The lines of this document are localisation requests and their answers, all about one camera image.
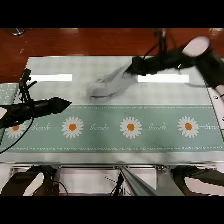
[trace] table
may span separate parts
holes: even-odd
[[[0,162],[186,164],[224,161],[222,135],[210,95],[195,68],[182,70],[182,77],[188,77],[189,83],[175,83],[175,80],[167,83],[159,79],[160,82],[154,80],[131,85],[108,101],[89,101],[86,93],[90,83],[130,62],[129,56],[29,58],[27,68],[31,69],[33,76],[66,74],[68,78],[72,77],[72,81],[39,82],[30,89],[31,97],[40,100],[58,96],[70,100],[72,105],[60,115],[36,119],[31,130],[15,148],[1,155]],[[178,73],[170,69],[160,74],[171,77]],[[16,95],[13,99],[15,103],[19,102]],[[67,122],[69,117],[79,117],[80,122],[84,123],[82,133],[76,138],[60,135],[62,126],[54,125],[54,121]],[[131,138],[119,127],[129,117],[141,124],[140,136],[136,135],[136,138]],[[186,132],[182,135],[183,130],[178,130],[181,127],[177,128],[184,121],[188,129],[193,128],[189,125],[196,124],[192,138]],[[2,148],[13,141],[6,133]]]

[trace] reddish wood panel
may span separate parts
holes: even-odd
[[[222,28],[167,31],[177,46],[195,36],[209,36],[214,50],[224,56]],[[0,29],[0,83],[18,82],[30,56],[144,55],[156,42],[152,28],[29,28],[21,36],[13,36],[10,29]]]

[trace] daisy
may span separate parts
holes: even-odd
[[[71,139],[81,135],[83,127],[84,124],[81,119],[78,117],[69,117],[63,122],[62,131],[64,132],[64,135],[66,135],[66,138],[70,137]]]
[[[179,131],[182,131],[182,135],[184,135],[185,137],[194,138],[194,136],[197,136],[197,134],[199,133],[199,127],[194,118],[186,116],[180,118],[177,127],[179,128]]]
[[[23,132],[26,129],[27,129],[27,125],[26,125],[26,122],[24,122],[16,126],[6,128],[5,131],[8,138],[18,138],[23,134]]]
[[[134,117],[126,117],[120,125],[120,131],[123,132],[126,138],[135,138],[141,134],[142,125],[138,119]]]

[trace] white rectangular strip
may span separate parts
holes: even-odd
[[[156,75],[138,75],[138,82],[159,82],[159,83],[189,83],[187,74],[156,74]]]
[[[72,74],[56,74],[56,75],[30,75],[31,81],[38,82],[71,82]]]

